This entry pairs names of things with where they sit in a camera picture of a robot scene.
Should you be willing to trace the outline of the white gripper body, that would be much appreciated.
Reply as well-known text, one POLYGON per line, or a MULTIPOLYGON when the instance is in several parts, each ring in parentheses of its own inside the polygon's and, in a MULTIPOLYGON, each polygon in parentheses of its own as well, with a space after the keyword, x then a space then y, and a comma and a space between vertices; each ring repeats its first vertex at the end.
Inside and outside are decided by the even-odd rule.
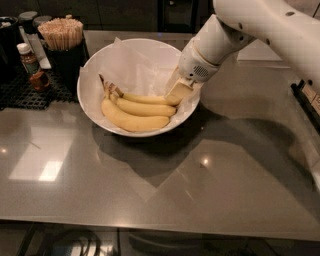
POLYGON ((203 83, 219 70, 219 66, 209 63, 200 54, 192 38, 181 53, 178 70, 183 78, 203 83))

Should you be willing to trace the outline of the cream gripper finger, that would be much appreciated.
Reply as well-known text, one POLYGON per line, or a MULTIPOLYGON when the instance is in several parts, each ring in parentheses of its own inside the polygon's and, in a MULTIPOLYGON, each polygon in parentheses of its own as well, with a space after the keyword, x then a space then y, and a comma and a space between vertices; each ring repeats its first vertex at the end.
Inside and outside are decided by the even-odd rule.
POLYGON ((174 86, 176 81, 179 79, 180 74, 179 74, 179 68, 176 67, 173 72, 171 73, 170 78, 168 79, 166 86, 165 86, 165 93, 168 94, 171 88, 174 86))
POLYGON ((165 95, 166 101, 173 106, 178 105, 193 91, 194 80, 179 78, 165 95))

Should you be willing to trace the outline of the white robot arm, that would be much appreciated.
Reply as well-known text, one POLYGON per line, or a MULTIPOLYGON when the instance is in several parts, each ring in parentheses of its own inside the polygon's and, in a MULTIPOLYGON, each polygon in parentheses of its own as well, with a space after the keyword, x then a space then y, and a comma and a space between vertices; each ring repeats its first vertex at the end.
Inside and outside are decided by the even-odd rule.
POLYGON ((215 13, 183 49, 169 90, 207 82, 229 55, 258 39, 320 91, 319 20, 284 0, 212 1, 215 13))

